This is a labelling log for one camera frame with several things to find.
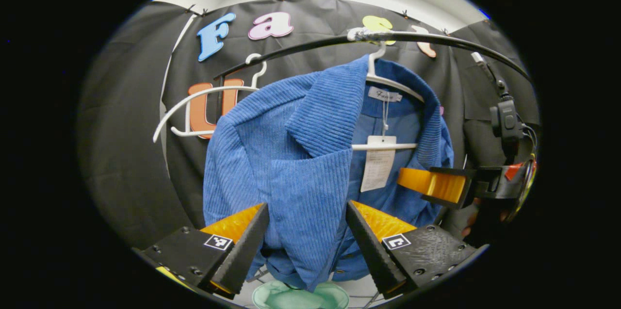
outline blue corduroy shirt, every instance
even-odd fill
[[[266,264],[274,278],[314,291],[318,283],[369,274],[344,220],[348,200],[384,211],[417,227],[432,223],[440,206],[397,185],[399,168],[453,167],[453,150],[440,102],[403,66],[379,59],[376,74],[419,93],[390,102],[389,129],[397,150],[384,188],[360,192],[366,144],[381,135],[382,101],[369,97],[368,55],[350,63],[277,81],[248,95],[220,118],[204,176],[206,225],[268,203],[270,223],[248,277]]]

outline white plastic hanger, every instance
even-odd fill
[[[261,55],[257,53],[252,53],[251,55],[248,56],[248,58],[246,58],[246,64],[250,64],[250,61],[252,61],[254,58],[257,58],[257,57],[261,57]],[[192,131],[190,129],[190,103],[189,102],[192,99],[202,96],[202,95],[220,92],[220,91],[226,91],[226,90],[242,90],[242,91],[251,91],[251,92],[258,91],[259,89],[257,88],[257,79],[261,77],[267,70],[268,68],[267,62],[263,62],[262,66],[263,68],[261,68],[261,71],[253,75],[252,84],[250,87],[248,86],[222,86],[222,87],[216,87],[216,88],[209,88],[208,90],[202,90],[191,96],[185,97],[184,100],[180,101],[175,106],[173,106],[173,108],[171,108],[171,110],[169,110],[164,115],[164,117],[162,117],[162,120],[160,120],[160,123],[155,130],[155,134],[153,134],[153,143],[155,143],[157,141],[157,137],[160,136],[160,132],[162,131],[162,128],[164,127],[164,124],[166,123],[166,121],[168,121],[168,119],[170,119],[170,117],[173,116],[173,114],[184,105],[186,105],[186,130],[185,132],[181,132],[174,126],[171,127],[170,130],[172,130],[172,132],[175,133],[179,137],[204,136],[205,134],[213,134],[213,130]]]
[[[417,98],[419,101],[425,103],[425,101],[423,100],[423,97],[421,97],[421,95],[419,95],[418,93],[414,92],[411,88],[408,88],[407,86],[402,85],[399,82],[392,81],[390,79],[386,79],[384,77],[379,77],[375,75],[375,60],[377,58],[382,57],[384,53],[386,53],[386,41],[381,41],[379,51],[375,53],[371,53],[369,55],[369,71],[366,74],[366,80],[397,88],[398,90],[406,92],[407,94],[412,95],[413,97]],[[408,143],[408,144],[397,144],[397,145],[384,145],[384,144],[352,145],[351,147],[353,150],[396,150],[400,148],[416,148],[417,144]]]

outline paper tag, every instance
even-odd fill
[[[382,143],[395,145],[397,144],[397,137],[369,136],[367,139],[367,144],[369,145]],[[386,187],[386,181],[388,181],[392,163],[394,162],[394,152],[395,150],[367,150],[360,192]]]
[[[380,90],[377,87],[371,86],[369,88],[369,97],[379,99],[381,101],[401,101],[403,98],[398,92],[388,92]]]

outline decorative letter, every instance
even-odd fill
[[[242,79],[224,80],[224,86],[243,86]],[[203,90],[213,88],[209,82],[197,83],[188,90],[189,95],[193,95]],[[226,90],[222,92],[222,116],[226,115],[237,104],[237,90]],[[202,95],[190,101],[190,128],[192,131],[215,130],[215,124],[207,121],[207,96]],[[211,134],[199,136],[203,139],[211,139]]]
[[[268,15],[258,17],[253,22],[254,28],[248,31],[248,37],[253,40],[264,39],[269,36],[281,37],[288,35],[293,31],[293,26],[290,25],[291,15],[285,12],[273,12]]]
[[[427,29],[421,28],[420,26],[413,25],[412,29],[414,29],[415,33],[429,33]],[[436,53],[434,50],[431,49],[431,45],[428,42],[416,42],[416,44],[419,45],[419,48],[421,49],[421,51],[423,51],[423,53],[425,53],[429,57],[435,58]]]
[[[390,31],[392,29],[392,23],[388,21],[386,18],[375,17],[375,16],[366,16],[362,18],[362,24],[370,30],[373,31]],[[397,41],[386,41],[387,45],[393,45]]]
[[[229,33],[229,25],[226,22],[231,22],[233,19],[235,19],[235,13],[227,13],[224,17],[200,29],[196,34],[200,36],[199,62],[209,58],[210,55],[218,52],[224,46],[224,43],[218,42],[217,37],[219,36],[221,39],[226,37]]]

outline corduroy fabric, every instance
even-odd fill
[[[249,276],[267,263],[277,280],[313,291],[339,262],[349,271],[333,280],[368,274],[344,223],[346,200],[360,189],[350,185],[351,144],[363,110],[367,71],[368,55],[283,79],[247,96],[217,123],[206,157],[206,225],[258,203],[270,206],[270,225]],[[448,128],[433,91],[394,62],[376,61],[376,72],[425,99],[416,126],[418,147],[407,167],[452,167]],[[415,225],[433,221],[439,206],[397,187],[394,175],[391,180],[375,192],[380,198],[370,200],[373,207]],[[350,253],[355,256],[340,259]]]

